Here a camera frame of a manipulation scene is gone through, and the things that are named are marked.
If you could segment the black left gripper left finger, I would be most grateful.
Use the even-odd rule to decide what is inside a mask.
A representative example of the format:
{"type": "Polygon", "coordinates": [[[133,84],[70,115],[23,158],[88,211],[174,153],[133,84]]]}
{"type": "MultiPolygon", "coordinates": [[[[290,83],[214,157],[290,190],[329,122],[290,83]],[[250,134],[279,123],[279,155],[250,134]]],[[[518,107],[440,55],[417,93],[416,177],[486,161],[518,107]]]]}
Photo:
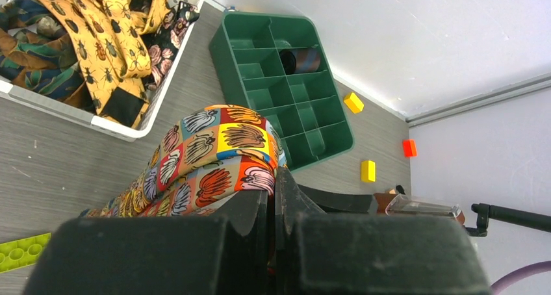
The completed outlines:
{"type": "Polygon", "coordinates": [[[208,215],[75,218],[52,235],[25,294],[264,294],[268,196],[208,215]]]}

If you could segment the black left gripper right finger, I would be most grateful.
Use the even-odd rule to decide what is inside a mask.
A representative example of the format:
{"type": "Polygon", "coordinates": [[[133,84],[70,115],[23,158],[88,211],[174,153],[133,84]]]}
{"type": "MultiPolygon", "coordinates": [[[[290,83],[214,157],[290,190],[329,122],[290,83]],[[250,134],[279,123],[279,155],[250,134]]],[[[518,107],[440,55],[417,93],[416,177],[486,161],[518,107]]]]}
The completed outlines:
{"type": "Polygon", "coordinates": [[[278,294],[490,294],[466,231],[439,216],[327,213],[275,175],[278,294]]]}

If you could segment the colourful shell pattern tie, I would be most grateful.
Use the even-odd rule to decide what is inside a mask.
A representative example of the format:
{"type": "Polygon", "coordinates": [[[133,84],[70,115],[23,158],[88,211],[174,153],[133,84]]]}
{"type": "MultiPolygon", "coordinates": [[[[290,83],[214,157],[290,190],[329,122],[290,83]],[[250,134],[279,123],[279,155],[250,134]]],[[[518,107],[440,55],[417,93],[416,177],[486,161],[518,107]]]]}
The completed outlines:
{"type": "Polygon", "coordinates": [[[170,128],[121,194],[81,216],[206,214],[240,191],[273,196],[277,169],[286,165],[279,135],[265,117],[238,105],[213,105],[170,128]]]}

